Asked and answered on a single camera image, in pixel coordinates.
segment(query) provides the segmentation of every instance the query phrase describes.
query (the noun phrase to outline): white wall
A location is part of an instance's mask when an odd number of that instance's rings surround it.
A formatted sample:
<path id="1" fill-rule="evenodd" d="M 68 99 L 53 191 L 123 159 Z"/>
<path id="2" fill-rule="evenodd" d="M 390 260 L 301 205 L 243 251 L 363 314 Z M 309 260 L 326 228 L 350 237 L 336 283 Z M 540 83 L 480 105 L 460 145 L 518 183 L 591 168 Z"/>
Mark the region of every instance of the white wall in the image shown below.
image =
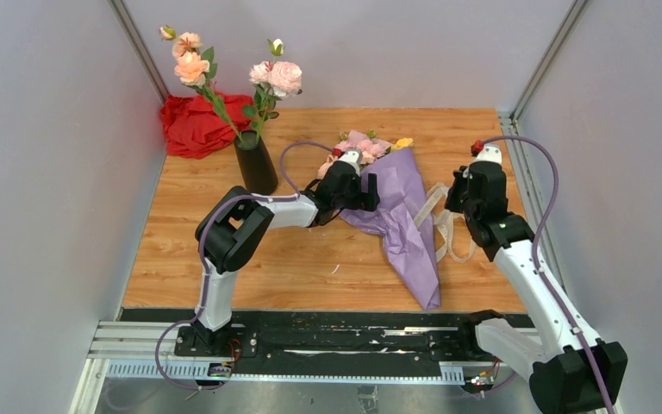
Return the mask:
<path id="1" fill-rule="evenodd" d="M 303 69 L 302 96 L 283 106 L 497 107 L 511 110 L 571 0 L 127 0 L 171 93 L 173 74 L 158 28 L 197 32 L 215 46 L 218 88 L 253 91 L 250 65 L 270 57 Z"/>
<path id="2" fill-rule="evenodd" d="M 522 125 L 559 163 L 568 292 L 628 352 L 623 408 L 662 412 L 662 2 L 590 2 Z"/>
<path id="3" fill-rule="evenodd" d="M 0 412 L 66 412 L 114 316 L 164 145 L 103 1 L 0 1 Z"/>

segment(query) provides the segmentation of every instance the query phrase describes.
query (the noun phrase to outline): wood surface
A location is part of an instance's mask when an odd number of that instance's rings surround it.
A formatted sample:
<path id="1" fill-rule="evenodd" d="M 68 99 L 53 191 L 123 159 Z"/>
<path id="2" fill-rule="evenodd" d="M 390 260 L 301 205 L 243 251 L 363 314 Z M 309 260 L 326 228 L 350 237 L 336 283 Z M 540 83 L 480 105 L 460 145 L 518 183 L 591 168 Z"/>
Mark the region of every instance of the wood surface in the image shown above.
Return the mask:
<path id="1" fill-rule="evenodd" d="M 333 146 L 340 131 L 374 129 L 387 141 L 415 139 L 415 158 L 426 190 L 438 182 L 450 185 L 453 170 L 470 163 L 470 145 L 501 133 L 494 110 L 281 109 L 280 114 L 268 122 L 264 133 L 276 168 L 280 152 L 292 142 L 313 140 Z M 326 155 L 316 147 L 293 148 L 286 157 L 291 179 L 305 186 L 315 178 Z M 523 214 L 509 157 L 504 155 L 509 209 Z M 241 184 L 233 147 L 203 160 L 166 158 L 124 306 L 197 304 L 201 264 L 194 230 L 231 187 Z M 285 182 L 276 191 L 290 193 Z M 456 224 L 454 248 L 463 256 L 470 236 L 465 225 Z M 439 247 L 442 240 L 440 235 L 436 237 Z M 447 256 L 439 263 L 439 274 L 440 310 L 525 311 L 513 287 L 480 248 L 465 264 Z M 266 233 L 252 260 L 240 271 L 233 307 L 422 310 L 385 259 L 381 238 L 363 234 L 338 218 L 311 231 L 275 229 Z"/>

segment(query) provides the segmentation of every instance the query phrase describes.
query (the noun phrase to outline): lavender paper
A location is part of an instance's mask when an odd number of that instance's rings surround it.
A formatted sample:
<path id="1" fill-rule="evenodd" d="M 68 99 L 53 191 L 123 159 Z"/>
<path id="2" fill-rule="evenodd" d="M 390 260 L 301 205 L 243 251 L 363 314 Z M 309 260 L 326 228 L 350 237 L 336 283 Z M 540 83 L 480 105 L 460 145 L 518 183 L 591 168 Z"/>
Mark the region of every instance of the lavender paper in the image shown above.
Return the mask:
<path id="1" fill-rule="evenodd" d="M 412 148 L 387 154 L 367 166 L 361 173 L 365 191 L 370 173 L 377 174 L 377 210 L 343 210 L 341 218 L 365 233 L 381 235 L 387 259 L 420 306 L 425 310 L 440 307 L 433 218 L 425 218 L 419 229 L 414 223 L 427 198 Z"/>

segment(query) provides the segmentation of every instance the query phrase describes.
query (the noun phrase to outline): black vase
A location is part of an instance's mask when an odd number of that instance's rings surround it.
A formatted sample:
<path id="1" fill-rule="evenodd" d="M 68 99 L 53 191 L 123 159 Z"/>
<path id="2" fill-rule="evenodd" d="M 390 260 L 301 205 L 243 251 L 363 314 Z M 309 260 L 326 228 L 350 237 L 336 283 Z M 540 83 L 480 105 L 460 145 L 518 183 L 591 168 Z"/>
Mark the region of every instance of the black vase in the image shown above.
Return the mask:
<path id="1" fill-rule="evenodd" d="M 240 138 L 235 137 L 234 151 L 245 188 L 256 194 L 272 194 L 278 188 L 278 175 L 262 137 L 255 131 L 243 131 L 242 140 L 247 147 L 243 147 Z"/>

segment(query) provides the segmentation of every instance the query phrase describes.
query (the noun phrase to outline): red cable plug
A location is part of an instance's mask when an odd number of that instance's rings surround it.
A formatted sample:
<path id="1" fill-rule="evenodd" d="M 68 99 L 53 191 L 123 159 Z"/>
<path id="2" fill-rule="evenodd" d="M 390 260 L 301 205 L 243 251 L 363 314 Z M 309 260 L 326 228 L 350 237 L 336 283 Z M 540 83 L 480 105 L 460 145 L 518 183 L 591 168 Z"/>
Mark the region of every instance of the red cable plug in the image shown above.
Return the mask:
<path id="1" fill-rule="evenodd" d="M 484 150 L 484 144 L 481 142 L 481 140 L 476 140 L 476 142 L 471 145 L 471 154 L 474 157 L 478 157 L 479 154 L 481 154 L 481 151 Z"/>

